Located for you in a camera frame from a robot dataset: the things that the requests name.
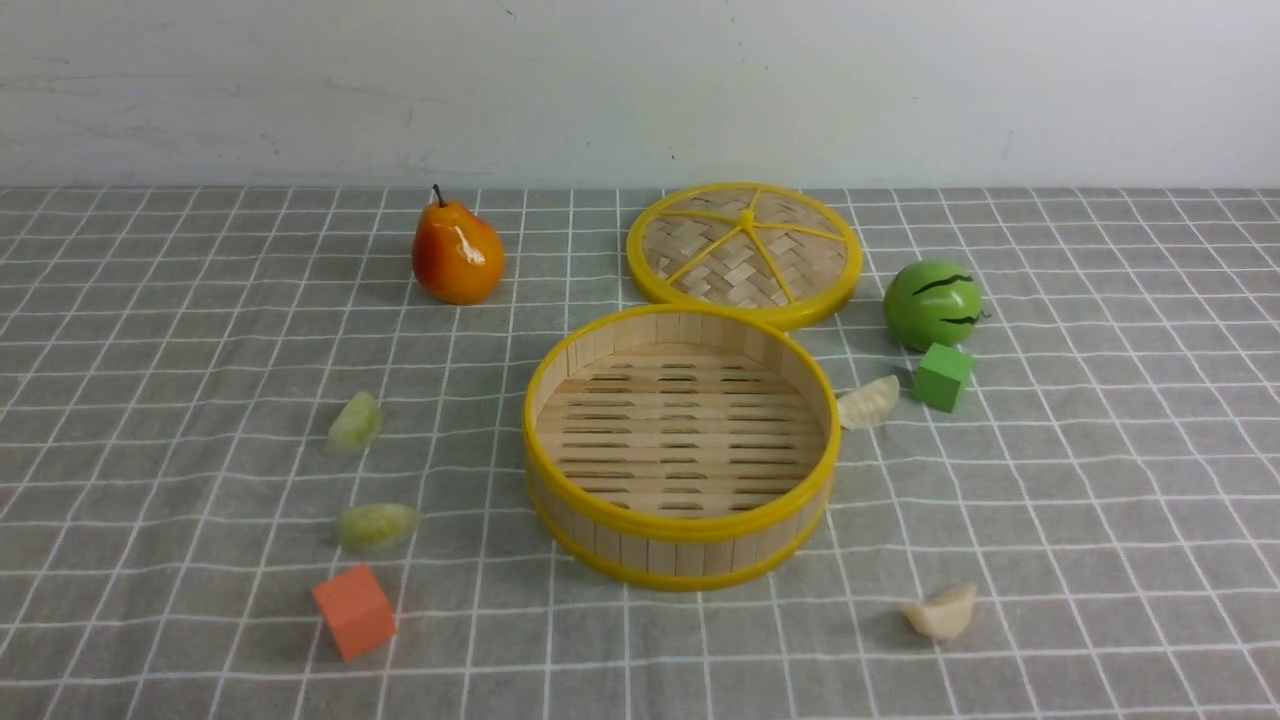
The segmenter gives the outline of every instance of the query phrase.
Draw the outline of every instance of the white wall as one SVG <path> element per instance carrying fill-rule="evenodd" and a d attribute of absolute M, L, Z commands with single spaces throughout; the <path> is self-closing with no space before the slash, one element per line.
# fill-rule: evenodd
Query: white wall
<path fill-rule="evenodd" d="M 0 0 L 3 183 L 1280 186 L 1276 0 Z"/>

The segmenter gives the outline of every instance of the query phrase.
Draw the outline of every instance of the toy food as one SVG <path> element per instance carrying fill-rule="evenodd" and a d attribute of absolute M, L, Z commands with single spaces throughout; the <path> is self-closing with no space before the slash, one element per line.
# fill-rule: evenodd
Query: toy food
<path fill-rule="evenodd" d="M 973 583 L 959 585 L 924 602 L 904 605 L 902 615 L 916 633 L 934 641 L 950 641 L 969 626 L 977 592 Z"/>
<path fill-rule="evenodd" d="M 973 374 L 973 365 L 972 355 L 945 345 L 931 345 L 915 370 L 911 396 L 934 410 L 952 413 Z"/>
<path fill-rule="evenodd" d="M 367 392 L 357 392 L 329 425 L 325 452 L 335 457 L 369 447 L 383 429 L 383 410 Z"/>
<path fill-rule="evenodd" d="M 946 260 L 911 263 L 884 291 L 890 334 L 919 352 L 964 342 L 983 316 L 982 292 L 969 272 Z"/>
<path fill-rule="evenodd" d="M 860 430 L 883 423 L 897 406 L 897 375 L 886 375 L 840 396 L 840 425 L 847 430 Z"/>
<path fill-rule="evenodd" d="M 369 565 L 361 562 L 311 589 L 343 661 L 374 650 L 396 635 L 396 615 Z"/>
<path fill-rule="evenodd" d="M 502 238 L 458 202 L 445 201 L 431 186 L 438 204 L 422 210 L 413 236 L 413 277 L 442 302 L 475 305 L 502 279 Z"/>
<path fill-rule="evenodd" d="M 347 552 L 375 552 L 407 541 L 421 520 L 417 510 L 392 502 L 348 507 L 338 516 L 338 543 Z"/>

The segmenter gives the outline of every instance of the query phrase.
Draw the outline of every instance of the yellow plastic rim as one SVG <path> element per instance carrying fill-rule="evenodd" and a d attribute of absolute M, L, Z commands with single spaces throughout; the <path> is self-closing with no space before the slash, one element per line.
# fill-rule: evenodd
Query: yellow plastic rim
<path fill-rule="evenodd" d="M 795 200 L 796 202 L 800 202 L 813 209 L 814 211 L 822 214 L 822 217 L 824 217 L 827 220 L 829 220 L 832 227 L 837 228 L 840 233 L 831 234 L 813 228 L 805 228 L 803 225 L 780 225 L 772 223 L 755 224 L 754 220 L 751 222 L 753 224 L 744 227 L 739 218 L 728 218 L 728 217 L 722 218 L 719 215 L 709 213 L 699 214 L 699 213 L 667 210 L 672 205 L 687 200 L 695 195 L 700 195 L 704 192 L 713 192 L 713 191 L 723 191 L 723 190 L 755 191 L 755 196 L 751 200 L 751 206 L 748 209 L 746 213 L 749 218 L 751 217 L 755 209 L 755 202 L 759 200 L 760 193 L 768 192 L 788 197 L 791 200 Z M 645 260 L 644 256 L 644 236 L 649 228 L 649 223 L 653 222 L 654 218 L 662 215 L 709 217 L 712 219 L 717 219 L 726 223 L 732 229 L 724 233 L 719 240 L 717 240 L 708 247 L 704 247 L 699 252 L 698 258 L 690 260 L 684 268 L 680 268 L 678 270 L 673 272 L 669 278 L 662 278 L 658 275 L 658 273 L 653 270 L 652 266 L 649 266 L 649 263 Z M 797 302 L 795 301 L 795 297 L 791 295 L 791 291 L 787 288 L 786 281 L 778 273 L 777 266 L 774 266 L 772 256 L 767 250 L 764 250 L 764 247 L 760 243 L 760 240 L 755 236 L 754 232 L 755 227 L 792 228 L 797 232 L 803 232 L 814 237 L 823 237 L 833 242 L 844 242 L 845 246 L 849 249 L 849 256 L 845 261 L 845 269 L 844 272 L 840 273 L 840 277 L 836 279 L 836 282 L 831 283 L 829 287 L 827 287 L 826 290 L 823 290 L 822 292 L 808 300 L 801 300 Z M 778 307 L 732 307 L 732 306 L 717 305 L 714 302 L 709 302 L 699 297 L 690 297 L 689 295 L 685 295 L 684 292 L 672 287 L 671 283 L 675 279 L 680 278 L 685 270 L 687 270 L 695 263 L 699 263 L 712 250 L 727 242 L 730 238 L 732 238 L 740 232 L 746 234 L 746 237 L 751 240 L 758 252 L 760 252 L 760 255 L 764 258 L 764 261 L 769 266 L 769 270 L 773 273 L 773 278 L 774 281 L 777 281 L 778 287 L 790 300 L 787 305 L 782 305 Z M 705 306 L 721 307 L 726 310 L 728 316 L 731 318 L 763 323 L 773 328 L 777 328 L 782 332 L 787 332 L 822 322 L 823 319 L 828 318 L 829 315 L 833 315 L 837 310 L 844 307 L 845 302 L 847 302 L 849 297 L 854 293 L 854 287 L 858 284 L 858 278 L 861 275 L 863 272 L 863 246 L 858 241 L 858 233 L 855 233 L 854 229 L 849 227 L 849 223 L 846 223 L 844 218 L 832 211 L 831 208 L 828 208 L 827 205 L 814 200 L 813 197 L 809 197 L 808 195 L 785 187 L 776 187 L 771 184 L 762 184 L 753 182 L 714 183 L 714 184 L 691 187 L 689 190 L 677 192 L 676 195 L 668 195 L 667 197 L 663 197 L 658 202 L 654 202 L 644 213 L 641 213 L 640 217 L 636 219 L 636 222 L 631 225 L 631 231 L 627 232 L 627 266 L 631 269 L 631 278 L 632 282 L 635 282 L 636 288 L 639 288 L 640 293 L 645 297 L 645 300 L 649 300 L 650 302 L 681 305 L 681 306 L 696 306 L 696 307 L 705 307 Z"/>
<path fill-rule="evenodd" d="M 653 515 L 645 515 L 643 512 L 618 507 L 617 505 L 612 505 L 591 496 L 572 483 L 564 473 L 562 473 L 559 468 L 552 462 L 550 456 L 547 455 L 541 443 L 538 442 L 538 434 L 534 430 L 538 420 L 538 418 L 534 416 L 534 388 L 539 387 L 543 380 L 543 375 L 550 368 L 552 363 L 554 363 L 570 345 L 576 342 L 582 336 L 627 318 L 657 313 L 698 313 L 701 315 L 716 315 L 746 323 L 781 342 L 788 351 L 794 352 L 804 363 L 805 369 L 818 378 L 818 383 L 823 391 L 823 397 L 827 398 L 827 407 L 824 413 L 827 414 L 827 423 L 831 428 L 831 433 L 827 437 L 827 447 L 823 450 L 818 462 L 814 464 L 809 475 L 800 480 L 796 487 L 791 488 L 786 495 L 772 502 L 736 515 L 719 518 L 655 518 Z M 527 462 L 532 465 L 532 468 L 543 477 L 547 487 L 556 495 L 561 496 L 573 510 L 620 533 L 630 533 L 664 542 L 730 541 L 785 520 L 794 512 L 799 512 L 805 503 L 813 500 L 813 497 L 823 487 L 823 483 L 826 483 L 827 479 L 835 473 L 836 456 L 840 454 L 840 414 L 836 410 L 836 395 L 835 391 L 831 389 L 831 382 L 827 380 L 827 375 L 822 372 L 822 368 L 818 366 L 818 363 L 809 356 L 809 354 L 805 352 L 799 343 L 788 338 L 781 331 L 773 329 L 768 325 L 762 325 L 760 323 L 750 319 L 745 319 L 739 314 L 731 313 L 724 307 L 712 305 L 709 302 L 698 306 L 646 305 L 605 315 L 582 325 L 572 334 L 558 342 L 556 347 L 547 354 L 547 357 L 543 359 L 541 364 L 538 365 L 538 370 L 534 372 L 534 377 L 529 382 L 529 389 L 525 392 L 522 425 Z"/>
<path fill-rule="evenodd" d="M 760 575 L 764 575 L 769 570 L 782 565 L 788 557 L 791 557 L 795 551 L 809 541 L 813 532 L 818 529 L 818 524 L 822 523 L 826 510 L 819 510 L 814 514 L 813 520 L 804 528 L 787 544 L 782 546 L 781 550 L 760 560 L 755 565 L 749 568 L 742 568 L 741 570 L 735 570 L 732 573 L 724 573 L 723 575 L 654 575 L 653 573 L 641 573 L 640 570 L 634 570 L 617 562 L 609 562 L 608 560 L 600 557 L 599 555 L 586 550 L 585 547 L 573 542 L 573 538 L 568 537 L 563 528 L 556 524 L 554 520 L 547 514 L 543 503 L 538 500 L 538 495 L 532 492 L 530 487 L 530 496 L 534 500 L 534 511 L 543 520 L 543 525 L 550 532 L 556 542 L 568 551 L 579 562 L 604 573 L 605 575 L 622 580 L 623 583 L 630 583 L 632 585 L 639 585 L 655 591 L 664 592 L 700 592 L 700 591 L 718 591 L 722 588 L 737 585 L 748 580 L 754 580 Z M 823 509 L 826 509 L 826 500 L 823 500 Z"/>

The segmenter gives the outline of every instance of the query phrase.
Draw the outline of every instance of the orange wooden block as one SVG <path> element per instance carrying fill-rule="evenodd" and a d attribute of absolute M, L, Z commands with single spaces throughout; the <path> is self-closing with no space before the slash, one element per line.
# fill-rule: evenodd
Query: orange wooden block
<path fill-rule="evenodd" d="M 396 618 L 374 571 L 361 562 L 311 589 L 324 624 L 347 662 L 396 634 Z"/>

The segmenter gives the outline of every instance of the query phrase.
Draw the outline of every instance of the green wooden block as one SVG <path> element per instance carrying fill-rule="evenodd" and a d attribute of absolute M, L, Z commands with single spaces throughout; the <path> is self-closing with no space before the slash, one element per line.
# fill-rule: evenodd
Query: green wooden block
<path fill-rule="evenodd" d="M 964 386 L 969 383 L 973 363 L 972 355 L 954 347 L 931 345 L 915 370 L 911 397 L 943 413 L 954 411 L 960 404 Z"/>

